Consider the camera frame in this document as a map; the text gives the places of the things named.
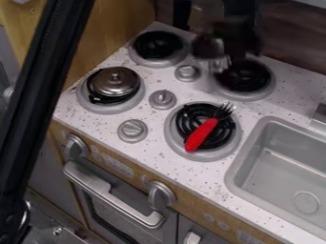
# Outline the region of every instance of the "oven door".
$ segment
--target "oven door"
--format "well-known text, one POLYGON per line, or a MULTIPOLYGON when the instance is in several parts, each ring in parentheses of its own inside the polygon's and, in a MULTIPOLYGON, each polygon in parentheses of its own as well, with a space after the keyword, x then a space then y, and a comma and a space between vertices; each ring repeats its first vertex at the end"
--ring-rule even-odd
POLYGON ((69 161, 64 173, 76 186, 92 230, 114 244, 176 243, 177 213, 154 211, 138 189, 81 161, 69 161))

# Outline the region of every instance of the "oven handle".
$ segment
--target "oven handle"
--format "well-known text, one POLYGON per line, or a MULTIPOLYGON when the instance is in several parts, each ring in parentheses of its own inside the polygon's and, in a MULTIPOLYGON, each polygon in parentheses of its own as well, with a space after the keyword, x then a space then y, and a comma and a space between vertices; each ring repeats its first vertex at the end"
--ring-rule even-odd
POLYGON ((77 184, 86 192, 103 200, 111 207, 115 208, 122 214, 133 219, 146 228, 157 229, 164 221, 164 216, 157 211, 153 211, 149 216, 146 216, 125 202, 121 201, 110 193, 112 186, 109 182, 101 179, 85 167, 74 163, 73 161, 69 161, 65 165, 64 174, 68 179, 77 184))

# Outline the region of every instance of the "black burner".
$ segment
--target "black burner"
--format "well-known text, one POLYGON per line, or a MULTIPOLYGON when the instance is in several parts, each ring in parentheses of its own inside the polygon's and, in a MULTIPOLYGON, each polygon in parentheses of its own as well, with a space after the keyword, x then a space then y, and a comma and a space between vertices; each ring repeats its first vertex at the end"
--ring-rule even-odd
POLYGON ((265 66, 252 60, 235 60, 230 68, 216 73, 215 79, 230 91, 255 92, 267 87, 272 76, 265 66))
POLYGON ((144 59, 162 59, 183 48, 180 38, 165 31, 141 34, 133 42, 133 48, 144 59))
MULTIPOLYGON (((217 106, 206 103, 185 105, 176 115, 177 131, 186 140, 202 122, 214 117, 216 110, 217 106)), ((231 117, 219 121, 217 127, 198 149, 216 149, 225 145, 232 138, 234 130, 235 122, 231 117)))
POLYGON ((101 71, 102 70, 99 70, 99 71, 93 73, 86 81, 87 89, 90 93, 89 99, 90 99, 91 103, 103 104, 103 105, 113 105, 113 104, 125 102, 125 101, 131 99, 132 97, 134 97, 138 93, 140 86, 132 93, 129 93, 127 95, 122 95, 122 96, 107 96, 107 95, 98 93, 92 87, 92 80, 101 71))

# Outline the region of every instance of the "silver sink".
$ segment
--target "silver sink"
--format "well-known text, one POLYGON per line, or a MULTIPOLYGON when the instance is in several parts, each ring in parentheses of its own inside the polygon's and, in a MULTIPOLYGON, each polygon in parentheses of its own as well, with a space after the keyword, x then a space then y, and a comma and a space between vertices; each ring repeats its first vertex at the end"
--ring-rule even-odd
POLYGON ((225 176, 235 195, 326 239, 326 137, 258 121, 225 176))

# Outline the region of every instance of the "speckled countertop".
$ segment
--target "speckled countertop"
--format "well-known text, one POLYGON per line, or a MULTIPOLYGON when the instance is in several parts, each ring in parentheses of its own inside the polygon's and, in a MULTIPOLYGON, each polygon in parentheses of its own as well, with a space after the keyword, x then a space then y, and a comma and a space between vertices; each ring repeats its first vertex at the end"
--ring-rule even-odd
MULTIPOLYGON (((158 23, 150 29, 168 28, 158 23)), ((175 30, 188 39, 192 34, 175 30)), ((308 128, 311 116, 317 104, 326 102, 326 77, 311 71, 261 57, 259 61, 266 64, 275 74, 275 91, 265 99, 256 102, 234 102, 237 105, 235 115, 242 129, 242 138, 236 151, 219 161, 198 163, 185 159, 171 150, 164 139, 164 121, 169 111, 158 111, 149 105, 149 96, 157 90, 170 90, 177 96, 176 106, 192 102, 207 101, 221 103, 226 99, 210 91, 206 79, 193 83, 183 83, 175 79, 175 67, 167 69, 147 69, 130 60, 127 48, 122 47, 99 67, 124 66, 136 71, 145 81, 146 94, 143 101, 128 112, 117 115, 100 115, 84 110, 76 100, 75 87, 64 91, 57 104, 54 119, 73 129, 81 131, 89 138, 127 154, 140 166, 152 171, 174 184, 200 195, 218 208, 256 226, 259 230, 275 238, 290 243, 326 243, 326 241, 297 226, 264 211, 254 204, 232 194, 224 183, 224 174, 232 164, 246 138, 262 117, 273 115, 308 128), (128 119, 140 119, 149 127, 149 135, 136 144, 127 144, 117 136, 118 126, 128 119)), ((192 63, 189 56, 183 63, 192 63)))

